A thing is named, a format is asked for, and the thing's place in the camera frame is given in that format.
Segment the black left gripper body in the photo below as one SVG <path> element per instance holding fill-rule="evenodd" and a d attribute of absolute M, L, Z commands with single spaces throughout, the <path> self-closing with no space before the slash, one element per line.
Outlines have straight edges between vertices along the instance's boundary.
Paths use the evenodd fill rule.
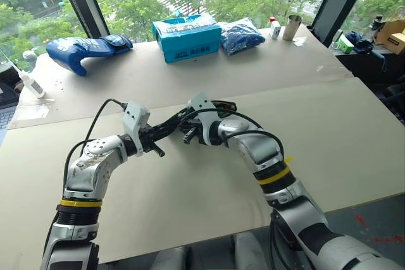
<path fill-rule="evenodd" d="M 165 152 L 155 144 L 154 136 L 155 131 L 149 124 L 139 130 L 139 138 L 142 144 L 143 152 L 148 153 L 154 151 L 159 157 L 163 157 Z"/>

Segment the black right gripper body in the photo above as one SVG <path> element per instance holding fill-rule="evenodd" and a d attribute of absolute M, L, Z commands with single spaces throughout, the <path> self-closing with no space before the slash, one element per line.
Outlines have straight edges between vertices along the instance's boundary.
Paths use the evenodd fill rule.
<path fill-rule="evenodd" d="M 203 126 L 199 115 L 195 115 L 189 120 L 190 130 L 192 135 L 189 136 L 189 142 L 192 140 L 197 141 L 199 144 L 203 144 Z"/>

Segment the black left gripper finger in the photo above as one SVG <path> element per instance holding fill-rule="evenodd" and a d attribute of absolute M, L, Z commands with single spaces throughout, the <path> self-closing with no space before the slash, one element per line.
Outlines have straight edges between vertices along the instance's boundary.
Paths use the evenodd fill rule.
<path fill-rule="evenodd" d="M 171 134 L 178 126 L 178 114 L 187 113 L 188 109 L 182 109 L 168 118 L 166 121 L 153 127 L 154 134 Z"/>
<path fill-rule="evenodd" d="M 156 140 L 168 137 L 176 130 L 181 131 L 182 133 L 187 133 L 188 128 L 184 124 L 181 124 L 181 119 L 170 118 L 163 123 L 156 125 Z"/>

